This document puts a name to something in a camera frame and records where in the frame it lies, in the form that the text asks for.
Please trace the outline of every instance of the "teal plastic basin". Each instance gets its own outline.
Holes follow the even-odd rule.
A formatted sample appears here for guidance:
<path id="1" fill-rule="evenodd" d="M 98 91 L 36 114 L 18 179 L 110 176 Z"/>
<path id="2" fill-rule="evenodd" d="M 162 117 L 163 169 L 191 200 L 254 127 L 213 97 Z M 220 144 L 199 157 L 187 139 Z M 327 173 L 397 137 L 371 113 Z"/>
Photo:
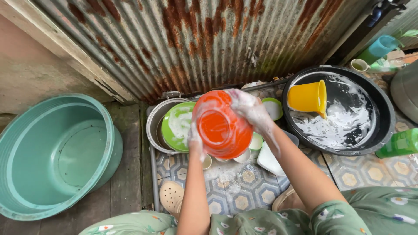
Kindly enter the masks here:
<path id="1" fill-rule="evenodd" d="M 27 221 L 64 211 L 112 177 L 122 151 L 97 100 L 66 94 L 33 106 L 0 135 L 0 213 Z"/>

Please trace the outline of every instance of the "pot handle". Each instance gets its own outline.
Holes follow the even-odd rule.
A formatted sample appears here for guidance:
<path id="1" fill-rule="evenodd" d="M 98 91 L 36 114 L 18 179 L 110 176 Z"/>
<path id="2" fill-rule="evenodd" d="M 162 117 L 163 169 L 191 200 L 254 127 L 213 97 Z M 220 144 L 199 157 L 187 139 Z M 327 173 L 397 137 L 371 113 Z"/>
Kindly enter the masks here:
<path id="1" fill-rule="evenodd" d="M 172 91 L 172 92 L 165 92 L 164 96 L 166 97 L 166 99 L 170 99 L 170 98 L 181 98 L 181 94 L 178 91 Z"/>

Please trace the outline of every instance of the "yellow plastic pitcher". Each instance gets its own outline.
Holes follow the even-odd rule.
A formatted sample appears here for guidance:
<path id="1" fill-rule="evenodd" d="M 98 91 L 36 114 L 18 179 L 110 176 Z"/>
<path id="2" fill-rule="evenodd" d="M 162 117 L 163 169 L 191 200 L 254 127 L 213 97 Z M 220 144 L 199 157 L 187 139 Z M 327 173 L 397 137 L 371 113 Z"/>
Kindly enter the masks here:
<path id="1" fill-rule="evenodd" d="M 296 85 L 289 89 L 289 107 L 301 112 L 317 112 L 326 118 L 326 87 L 323 80 Z"/>

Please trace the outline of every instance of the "white flower print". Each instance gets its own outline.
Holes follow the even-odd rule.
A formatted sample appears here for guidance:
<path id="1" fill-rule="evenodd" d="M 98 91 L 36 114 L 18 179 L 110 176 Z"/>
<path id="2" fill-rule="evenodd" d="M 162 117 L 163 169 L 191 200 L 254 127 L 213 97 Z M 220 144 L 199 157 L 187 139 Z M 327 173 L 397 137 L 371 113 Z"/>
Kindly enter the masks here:
<path id="1" fill-rule="evenodd" d="M 111 228 L 113 228 L 113 225 L 102 225 L 102 226 L 99 226 L 99 231 L 105 231 Z"/>
<path id="2" fill-rule="evenodd" d="M 277 231 L 273 229 L 273 230 L 270 230 L 270 232 L 268 232 L 267 235 L 276 235 L 276 234 L 277 234 Z"/>
<path id="3" fill-rule="evenodd" d="M 395 220 L 399 220 L 399 221 L 406 222 L 408 224 L 412 224 L 412 225 L 415 224 L 415 220 L 412 219 L 412 218 L 410 218 L 410 217 L 408 217 L 408 216 L 406 216 L 406 215 L 398 215 L 398 214 L 395 214 L 395 216 L 393 216 L 392 218 L 395 219 Z"/>
<path id="4" fill-rule="evenodd" d="M 409 192 L 410 189 L 395 189 L 397 192 Z"/>
<path id="5" fill-rule="evenodd" d="M 262 231 L 264 231 L 265 230 L 265 227 L 255 227 L 254 228 L 256 231 L 260 231 L 260 232 L 262 232 Z"/>
<path id="6" fill-rule="evenodd" d="M 318 219 L 325 220 L 327 215 L 328 215 L 328 210 L 324 209 L 321 213 L 319 213 Z"/>
<path id="7" fill-rule="evenodd" d="M 403 205 L 405 205 L 405 204 L 408 203 L 408 198 L 392 197 L 392 198 L 390 198 L 390 201 L 393 202 L 393 203 L 395 203 L 395 204 L 398 204 L 398 205 L 403 206 Z"/>
<path id="8" fill-rule="evenodd" d="M 287 217 L 286 217 L 287 213 L 284 212 L 283 214 L 280 214 L 280 213 L 277 213 L 277 214 L 280 215 L 280 217 L 282 217 L 283 219 L 287 219 Z"/>
<path id="9" fill-rule="evenodd" d="M 229 225 L 224 224 L 224 223 L 222 223 L 222 222 L 221 222 L 221 225 L 222 225 L 222 227 L 224 227 L 224 228 L 229 228 Z"/>
<path id="10" fill-rule="evenodd" d="M 333 218 L 333 219 L 338 219 L 338 218 L 341 218 L 341 217 L 344 217 L 344 215 L 342 215 L 342 214 L 335 214 L 335 215 L 332 215 L 332 218 Z"/>
<path id="11" fill-rule="evenodd" d="M 216 231 L 218 232 L 219 235 L 224 235 L 224 232 L 221 231 L 218 227 L 216 228 Z"/>

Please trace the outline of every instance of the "green bottle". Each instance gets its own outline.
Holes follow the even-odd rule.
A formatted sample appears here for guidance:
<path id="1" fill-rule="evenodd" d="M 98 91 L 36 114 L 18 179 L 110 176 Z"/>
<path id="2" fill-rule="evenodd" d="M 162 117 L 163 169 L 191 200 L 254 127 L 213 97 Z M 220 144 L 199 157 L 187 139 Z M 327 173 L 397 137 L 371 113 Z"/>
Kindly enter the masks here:
<path id="1" fill-rule="evenodd" d="M 392 135 L 390 141 L 375 152 L 379 158 L 389 158 L 418 153 L 418 128 Z"/>

